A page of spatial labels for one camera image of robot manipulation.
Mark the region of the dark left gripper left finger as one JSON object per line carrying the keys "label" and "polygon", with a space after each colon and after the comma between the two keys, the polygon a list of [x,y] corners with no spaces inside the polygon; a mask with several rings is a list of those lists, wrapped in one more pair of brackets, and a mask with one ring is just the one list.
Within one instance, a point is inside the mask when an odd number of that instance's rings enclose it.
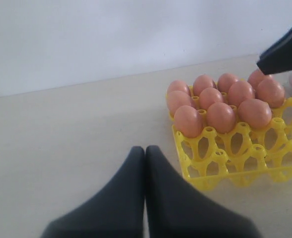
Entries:
{"label": "dark left gripper left finger", "polygon": [[131,148],[111,180],[92,198],[53,220],[44,238],[142,238],[145,151]]}

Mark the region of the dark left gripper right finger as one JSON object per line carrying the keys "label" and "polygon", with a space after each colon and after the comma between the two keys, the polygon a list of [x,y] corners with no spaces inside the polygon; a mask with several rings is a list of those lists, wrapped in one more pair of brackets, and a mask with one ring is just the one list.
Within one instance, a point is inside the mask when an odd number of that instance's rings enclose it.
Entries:
{"label": "dark left gripper right finger", "polygon": [[238,236],[238,216],[185,182],[155,145],[146,148],[145,187],[150,237]]}

